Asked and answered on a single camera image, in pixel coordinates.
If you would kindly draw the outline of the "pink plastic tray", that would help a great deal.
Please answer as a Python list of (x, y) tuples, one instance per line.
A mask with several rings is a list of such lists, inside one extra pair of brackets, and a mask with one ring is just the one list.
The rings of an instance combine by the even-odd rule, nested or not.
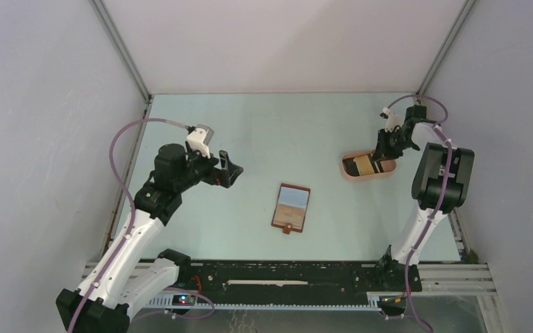
[(391, 176), (397, 168), (395, 160), (372, 160), (374, 151), (354, 151), (341, 158), (341, 173), (351, 182), (377, 180)]

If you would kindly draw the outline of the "brown leather card holder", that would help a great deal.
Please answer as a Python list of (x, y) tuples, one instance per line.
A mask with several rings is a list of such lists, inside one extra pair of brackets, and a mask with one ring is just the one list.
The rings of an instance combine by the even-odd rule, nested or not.
[(271, 226), (284, 234), (302, 233), (305, 227), (311, 189), (298, 185), (281, 183)]

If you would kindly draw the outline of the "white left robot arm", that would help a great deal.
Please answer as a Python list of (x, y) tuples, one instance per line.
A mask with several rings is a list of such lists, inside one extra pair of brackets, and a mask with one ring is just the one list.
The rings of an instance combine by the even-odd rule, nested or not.
[(161, 252), (143, 274), (129, 277), (144, 250), (180, 207), (185, 191), (200, 182), (229, 188), (243, 171), (226, 151), (205, 157), (189, 144), (160, 147), (119, 237), (75, 290), (63, 289), (58, 295), (56, 307), (65, 329), (127, 332), (137, 313), (161, 290), (188, 286), (190, 258), (171, 249)]

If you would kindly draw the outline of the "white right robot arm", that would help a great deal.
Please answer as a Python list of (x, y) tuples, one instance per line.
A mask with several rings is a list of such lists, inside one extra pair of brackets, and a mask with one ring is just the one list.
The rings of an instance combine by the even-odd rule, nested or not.
[(384, 108), (384, 128), (378, 131), (371, 161), (397, 160), (412, 148), (422, 153), (411, 186), (414, 208), (399, 238), (389, 245), (375, 272), (380, 287), (393, 290), (420, 260), (429, 236), (466, 200), (475, 154), (453, 144), (438, 121), (426, 117), (423, 105), (407, 108), (404, 117)]

